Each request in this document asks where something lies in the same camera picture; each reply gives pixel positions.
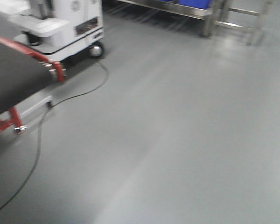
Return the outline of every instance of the caster wheel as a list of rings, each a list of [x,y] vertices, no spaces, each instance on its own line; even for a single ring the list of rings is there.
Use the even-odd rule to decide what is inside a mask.
[[[89,57],[100,58],[104,54],[104,46],[101,42],[97,41],[88,47]]]
[[[49,102],[47,102],[46,103],[46,106],[47,106],[47,108],[52,108],[53,107],[53,102],[52,101],[49,101]]]

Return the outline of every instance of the red leg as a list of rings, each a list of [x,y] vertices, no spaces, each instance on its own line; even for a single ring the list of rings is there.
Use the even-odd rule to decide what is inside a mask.
[[[9,113],[10,113],[10,117],[13,120],[13,123],[16,127],[23,126],[22,120],[15,107],[10,108]]]

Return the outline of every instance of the metal shelf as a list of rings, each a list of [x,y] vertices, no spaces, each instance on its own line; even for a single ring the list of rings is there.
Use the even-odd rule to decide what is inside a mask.
[[[144,6],[152,9],[161,10],[168,13],[184,15],[187,17],[197,18],[204,20],[205,17],[212,14],[212,8],[199,9],[188,6],[183,6],[167,1],[160,0],[117,0],[125,3],[134,4],[137,6]]]

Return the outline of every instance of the metal leg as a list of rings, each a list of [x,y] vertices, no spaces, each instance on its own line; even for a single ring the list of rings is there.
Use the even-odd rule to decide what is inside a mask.
[[[213,34],[215,22],[218,19],[218,10],[222,5],[223,0],[216,0],[213,3],[213,13],[210,17],[209,35]]]
[[[208,37],[210,35],[210,24],[211,23],[211,15],[208,15],[204,21],[204,26],[202,29],[202,36]]]
[[[224,7],[223,7],[223,11],[222,11],[222,17],[220,19],[221,21],[226,22],[228,20],[229,13],[230,13],[229,9],[232,6],[232,2],[233,2],[233,0],[226,0],[224,2]]]
[[[13,121],[13,124],[15,125],[14,130],[18,134],[22,134],[27,129],[27,126],[23,125],[22,120],[21,120],[16,108],[15,107],[10,108],[9,113],[10,113],[10,117]]]
[[[255,23],[255,26],[253,28],[253,31],[251,32],[251,35],[249,37],[248,43],[247,45],[250,46],[254,40],[254,37],[256,35],[257,31],[260,31],[264,25],[264,21],[265,21],[265,15],[268,14],[268,11],[270,9],[270,6],[272,4],[272,0],[267,0],[263,6],[262,12],[259,14],[257,21]]]

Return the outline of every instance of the machine base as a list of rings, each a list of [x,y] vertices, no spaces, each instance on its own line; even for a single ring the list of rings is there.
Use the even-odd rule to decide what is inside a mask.
[[[66,46],[52,46],[46,43],[42,43],[39,46],[31,46],[27,40],[26,35],[24,34],[16,36],[14,40],[33,50],[38,51],[39,53],[45,55],[51,60],[60,62],[65,58],[75,55],[81,50],[86,49],[87,47],[91,46],[93,43],[97,42],[103,37],[104,37],[103,27],[100,27],[95,31],[92,31],[82,36],[76,41],[69,43]]]

